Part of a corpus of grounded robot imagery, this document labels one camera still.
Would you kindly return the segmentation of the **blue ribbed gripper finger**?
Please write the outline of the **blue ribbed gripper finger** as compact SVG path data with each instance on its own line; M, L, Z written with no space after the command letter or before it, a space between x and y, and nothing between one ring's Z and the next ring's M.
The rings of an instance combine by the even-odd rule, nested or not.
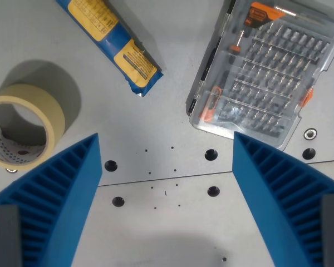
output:
M334 180L242 133L232 172L275 266L324 266L321 200Z
M23 266L71 266L101 176L95 133L0 192L19 209Z

